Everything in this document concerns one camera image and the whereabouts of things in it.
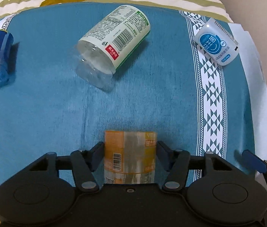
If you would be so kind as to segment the white blue label cup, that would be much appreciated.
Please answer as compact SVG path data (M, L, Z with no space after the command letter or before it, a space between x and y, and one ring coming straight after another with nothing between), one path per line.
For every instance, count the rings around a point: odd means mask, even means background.
M220 66L228 65L239 54L238 42L213 18L201 27L194 41Z

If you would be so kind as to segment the orange label clear cup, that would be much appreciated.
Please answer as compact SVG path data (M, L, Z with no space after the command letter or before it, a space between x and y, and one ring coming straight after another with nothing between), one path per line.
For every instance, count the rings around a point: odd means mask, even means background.
M104 180L108 184L154 183L156 132L105 132Z

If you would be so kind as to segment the green label clear cup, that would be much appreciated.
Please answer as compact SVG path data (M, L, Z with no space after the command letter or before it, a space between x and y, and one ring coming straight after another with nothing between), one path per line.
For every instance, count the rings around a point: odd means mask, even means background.
M77 75L97 88L106 87L150 30L149 19L140 9L119 6L77 42Z

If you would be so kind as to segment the blue patterned table cloth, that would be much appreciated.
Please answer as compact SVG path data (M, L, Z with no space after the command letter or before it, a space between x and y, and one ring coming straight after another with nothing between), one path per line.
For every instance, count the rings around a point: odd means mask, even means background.
M249 33L230 64L193 42L206 17L145 7L151 31L100 90L75 73L77 41L115 4L74 3L7 18L12 77L0 88L0 184L47 152L69 155L106 130L155 131L173 149L217 153L238 168L241 153L267 160L267 86Z

